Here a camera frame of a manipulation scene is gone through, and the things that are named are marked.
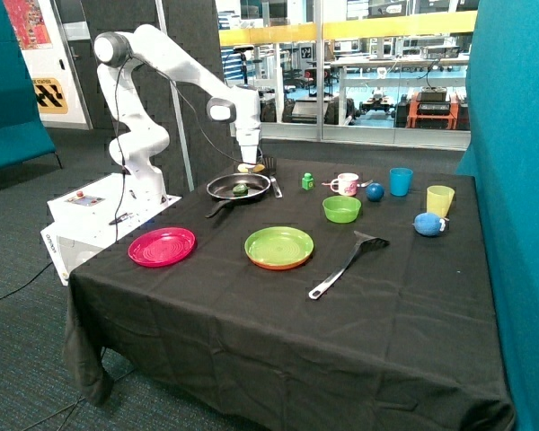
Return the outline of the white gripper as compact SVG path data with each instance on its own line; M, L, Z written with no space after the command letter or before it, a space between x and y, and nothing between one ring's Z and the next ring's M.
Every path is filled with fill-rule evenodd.
M235 138L240 147L242 162L255 165L258 160L258 146L261 130L259 128L237 128Z

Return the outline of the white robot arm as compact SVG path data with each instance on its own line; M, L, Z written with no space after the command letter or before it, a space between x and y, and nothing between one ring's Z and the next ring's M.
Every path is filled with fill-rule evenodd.
M255 90L229 87L156 27L144 24L134 32L108 31L94 41L97 75L110 113L128 131L110 142L112 159L133 177L136 202L152 207L166 200L163 174L150 158L170 143L165 128L147 114L132 78L146 64L170 82L194 84L211 96L208 116L233 123L241 160L257 163L261 137L260 99Z

